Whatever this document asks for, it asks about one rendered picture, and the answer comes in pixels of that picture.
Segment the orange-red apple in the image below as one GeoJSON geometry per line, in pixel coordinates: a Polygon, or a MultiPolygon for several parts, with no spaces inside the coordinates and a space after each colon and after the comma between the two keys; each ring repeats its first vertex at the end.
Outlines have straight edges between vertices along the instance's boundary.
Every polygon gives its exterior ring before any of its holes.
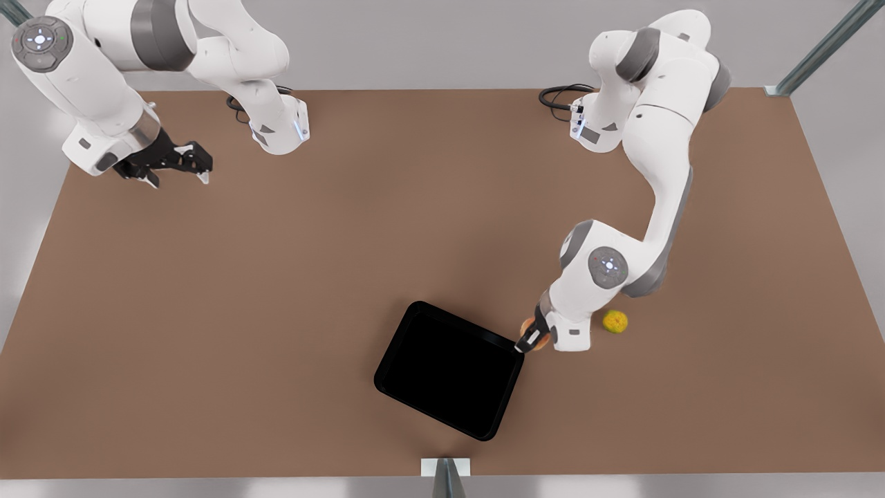
{"type": "Polygon", "coordinates": [[[545,320],[536,317],[526,319],[521,325],[521,337],[515,343],[519,352],[528,353],[543,348],[550,339],[550,331],[545,320]]]}

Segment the black storage box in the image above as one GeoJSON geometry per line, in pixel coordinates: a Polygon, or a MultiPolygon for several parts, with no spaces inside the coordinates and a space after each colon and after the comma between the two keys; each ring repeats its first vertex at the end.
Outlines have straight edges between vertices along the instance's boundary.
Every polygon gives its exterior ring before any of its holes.
{"type": "Polygon", "coordinates": [[[525,354],[509,338],[412,302],[373,376],[377,391],[477,441],[499,431],[525,354]]]}

